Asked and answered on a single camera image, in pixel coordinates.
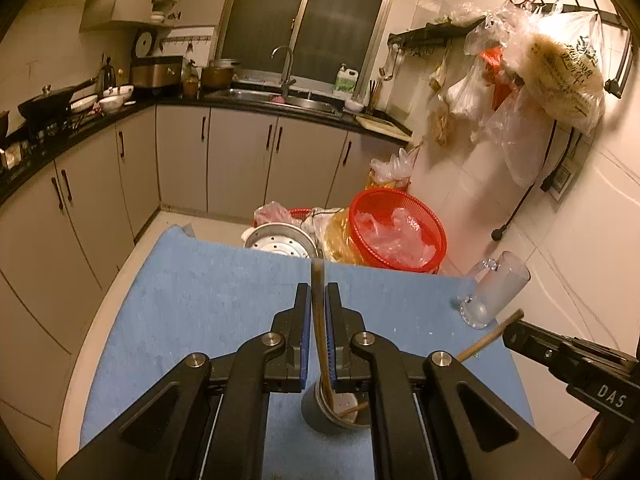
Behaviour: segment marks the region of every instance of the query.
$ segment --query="tile floor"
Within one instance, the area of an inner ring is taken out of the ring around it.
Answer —
[[[111,326],[140,267],[169,226],[191,224],[196,238],[241,247],[240,235],[247,225],[161,211],[149,224],[135,248],[113,280],[95,315],[78,355],[66,393],[58,431],[58,468],[78,452],[84,407],[94,380],[95,370],[107,341]]]

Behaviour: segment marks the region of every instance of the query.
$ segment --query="chrome faucet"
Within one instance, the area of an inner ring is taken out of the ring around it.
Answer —
[[[280,94],[282,95],[282,97],[286,98],[289,95],[289,87],[293,85],[296,82],[296,80],[291,79],[291,67],[293,66],[293,50],[289,45],[281,45],[274,48],[273,52],[271,53],[271,59],[273,59],[273,56],[275,56],[276,52],[279,51],[281,48],[286,48],[287,52],[289,53],[289,63],[286,65],[287,68],[284,73],[282,86],[280,87]]]

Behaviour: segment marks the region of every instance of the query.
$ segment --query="table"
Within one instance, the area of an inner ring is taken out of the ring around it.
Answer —
[[[326,263],[344,307],[399,349],[453,355],[490,330],[467,326],[451,306],[460,280]],[[296,285],[310,282],[310,261],[232,248],[188,237],[173,226],[140,269],[111,329],[84,413],[81,446],[191,352],[234,352],[268,331],[292,307]],[[311,337],[306,387],[319,376]],[[520,416],[532,416],[509,351],[498,340],[465,365]],[[327,436],[308,427],[302,394],[271,394],[263,478],[372,479],[369,431]]]

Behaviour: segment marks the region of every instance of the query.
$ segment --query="frosted glass beer mug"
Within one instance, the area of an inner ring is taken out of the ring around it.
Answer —
[[[476,282],[476,276],[486,274]],[[460,294],[460,314],[473,328],[481,329],[504,309],[529,283],[527,266],[511,251],[504,251],[497,260],[489,258],[476,263],[463,277],[463,286],[471,292]]]

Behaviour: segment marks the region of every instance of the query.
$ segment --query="silver bolt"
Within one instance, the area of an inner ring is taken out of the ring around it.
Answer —
[[[449,366],[452,359],[450,354],[447,354],[442,350],[438,350],[431,356],[431,361],[433,361],[436,366]]]
[[[356,343],[362,346],[369,346],[376,340],[376,337],[371,332],[358,332],[354,338]]]
[[[267,346],[276,346],[280,341],[282,341],[282,336],[276,332],[267,332],[260,338],[260,340]]]
[[[205,359],[205,355],[201,354],[200,352],[189,354],[187,355],[187,357],[184,358],[184,360],[187,363],[187,366],[190,366],[191,368],[201,367],[204,364],[204,359]]]

